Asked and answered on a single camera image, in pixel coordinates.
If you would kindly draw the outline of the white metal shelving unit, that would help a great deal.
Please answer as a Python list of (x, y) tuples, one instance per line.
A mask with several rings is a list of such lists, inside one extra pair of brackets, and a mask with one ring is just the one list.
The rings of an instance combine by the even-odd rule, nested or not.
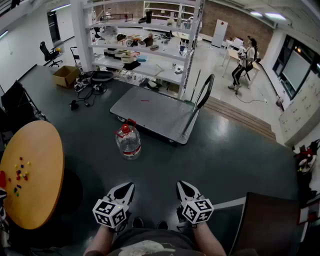
[[(123, 69), (122, 56), (148, 56), (146, 62), (132, 71), (174, 84), (181, 99), (186, 90), (198, 35), (201, 28), (205, 0), (161, 0), (166, 5), (191, 7), (189, 19), (182, 19), (182, 11), (172, 10), (169, 16), (154, 18), (153, 0), (70, 0), (71, 17), (76, 46), (83, 71), (105, 67)], [(153, 38), (159, 49), (150, 50), (143, 40)], [(180, 51), (180, 44), (185, 44)], [(165, 71), (156, 76), (160, 70)]]

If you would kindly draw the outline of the person's right forearm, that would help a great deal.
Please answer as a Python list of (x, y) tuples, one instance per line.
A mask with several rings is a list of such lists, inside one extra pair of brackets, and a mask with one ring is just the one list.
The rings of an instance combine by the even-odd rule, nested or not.
[(206, 222), (198, 223), (192, 231), (199, 250), (205, 256), (227, 256)]

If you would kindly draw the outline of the white fridge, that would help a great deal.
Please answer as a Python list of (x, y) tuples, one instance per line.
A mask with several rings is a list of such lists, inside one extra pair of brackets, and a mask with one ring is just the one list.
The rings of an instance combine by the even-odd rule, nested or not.
[(220, 48), (224, 42), (224, 38), (227, 32), (228, 23), (226, 21), (218, 19), (216, 21), (216, 26), (214, 34), (211, 40), (211, 45)]

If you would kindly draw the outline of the grey platform trolley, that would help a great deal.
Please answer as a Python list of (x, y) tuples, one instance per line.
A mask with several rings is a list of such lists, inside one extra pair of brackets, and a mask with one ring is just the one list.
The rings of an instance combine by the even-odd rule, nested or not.
[(170, 141), (185, 145), (199, 110), (209, 99), (214, 79), (214, 74), (206, 79), (195, 104), (133, 86), (111, 107), (110, 112), (125, 120), (132, 119), (138, 126)]

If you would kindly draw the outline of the grey pole with green base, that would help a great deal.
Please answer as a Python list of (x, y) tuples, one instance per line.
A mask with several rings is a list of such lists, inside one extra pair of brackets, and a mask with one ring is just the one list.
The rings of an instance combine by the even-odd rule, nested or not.
[(201, 71), (202, 71), (201, 69), (198, 71), (196, 82), (195, 82), (195, 85), (194, 85), (193, 90), (192, 90), (192, 95), (191, 95), (191, 98), (190, 98), (190, 102), (191, 103), (193, 103), (193, 97), (195, 95), (195, 91), (196, 91), (196, 88), (197, 88), (197, 84), (198, 84), (198, 81), (199, 81), (199, 77), (200, 77)]

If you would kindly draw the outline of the black and white slippers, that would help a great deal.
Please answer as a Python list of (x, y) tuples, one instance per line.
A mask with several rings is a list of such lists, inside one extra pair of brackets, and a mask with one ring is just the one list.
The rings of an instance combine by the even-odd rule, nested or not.
[(152, 90), (152, 91), (154, 91), (154, 92), (159, 92), (159, 90), (160, 90), (161, 87), (162, 87), (161, 84), (156, 83), (156, 82), (154, 82), (154, 81), (152, 81), (152, 80), (149, 80), (149, 81), (147, 82), (147, 88), (150, 89), (150, 90)]

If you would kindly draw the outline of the dark framed window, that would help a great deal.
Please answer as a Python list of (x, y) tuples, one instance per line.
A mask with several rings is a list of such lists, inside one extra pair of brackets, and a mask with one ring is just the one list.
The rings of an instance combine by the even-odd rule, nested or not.
[(292, 100), (310, 72), (320, 76), (320, 54), (287, 35), (272, 70)]

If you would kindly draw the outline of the round wooden table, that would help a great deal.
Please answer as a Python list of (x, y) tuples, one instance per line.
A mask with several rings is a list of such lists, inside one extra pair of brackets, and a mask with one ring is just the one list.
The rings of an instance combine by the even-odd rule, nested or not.
[[(31, 162), (28, 181), (19, 196), (8, 183), (14, 164), (24, 157)], [(34, 230), (43, 226), (57, 206), (64, 179), (65, 159), (61, 137), (47, 121), (32, 121), (10, 139), (0, 160), (5, 172), (7, 196), (3, 206), (8, 217), (19, 227)]]

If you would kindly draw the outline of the black oval case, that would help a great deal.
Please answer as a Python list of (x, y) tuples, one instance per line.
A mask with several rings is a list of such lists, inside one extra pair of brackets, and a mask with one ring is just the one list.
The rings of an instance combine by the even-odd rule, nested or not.
[(91, 76), (92, 83), (105, 83), (114, 78), (114, 74), (110, 71), (94, 71)]

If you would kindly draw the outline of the red and white box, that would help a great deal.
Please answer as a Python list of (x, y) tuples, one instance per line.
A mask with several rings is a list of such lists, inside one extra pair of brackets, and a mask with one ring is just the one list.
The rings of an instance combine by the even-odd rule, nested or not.
[(298, 224), (314, 222), (320, 219), (320, 201), (311, 203), (300, 209)]

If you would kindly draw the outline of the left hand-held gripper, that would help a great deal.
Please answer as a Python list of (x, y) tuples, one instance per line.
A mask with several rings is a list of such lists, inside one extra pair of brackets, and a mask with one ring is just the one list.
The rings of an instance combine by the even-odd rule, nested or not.
[(127, 219), (129, 204), (132, 202), (135, 184), (127, 182), (113, 187), (102, 199), (98, 199), (92, 212), (96, 222), (116, 230)]

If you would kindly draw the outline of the pile of small colourful beads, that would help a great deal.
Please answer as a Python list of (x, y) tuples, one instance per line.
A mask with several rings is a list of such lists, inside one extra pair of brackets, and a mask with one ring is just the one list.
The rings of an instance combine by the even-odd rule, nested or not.
[(14, 164), (13, 172), (7, 176), (8, 184), (12, 187), (12, 192), (15, 196), (20, 195), (23, 182), (28, 181), (30, 174), (31, 162), (20, 156), (19, 162)]

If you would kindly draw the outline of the black folded cloth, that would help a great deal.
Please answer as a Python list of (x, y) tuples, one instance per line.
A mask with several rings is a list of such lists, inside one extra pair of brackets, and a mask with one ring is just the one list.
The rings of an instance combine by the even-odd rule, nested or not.
[(135, 60), (135, 61), (133, 61), (131, 63), (125, 63), (124, 66), (123, 66), (123, 69), (131, 71), (131, 70), (139, 67), (140, 65), (141, 65), (141, 63)]

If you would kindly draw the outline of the clear water jug red cap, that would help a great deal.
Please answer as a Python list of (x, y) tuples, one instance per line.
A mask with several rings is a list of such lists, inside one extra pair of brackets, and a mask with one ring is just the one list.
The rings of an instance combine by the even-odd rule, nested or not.
[(121, 155), (127, 160), (135, 160), (141, 153), (141, 137), (137, 123), (128, 119), (115, 133), (115, 141)]

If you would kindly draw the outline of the black metal frame rack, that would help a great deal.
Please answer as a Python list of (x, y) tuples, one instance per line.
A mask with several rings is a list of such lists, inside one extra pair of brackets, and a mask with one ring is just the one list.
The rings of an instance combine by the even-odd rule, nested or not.
[(48, 120), (19, 81), (0, 96), (0, 103), (0, 138), (4, 144), (26, 124)]

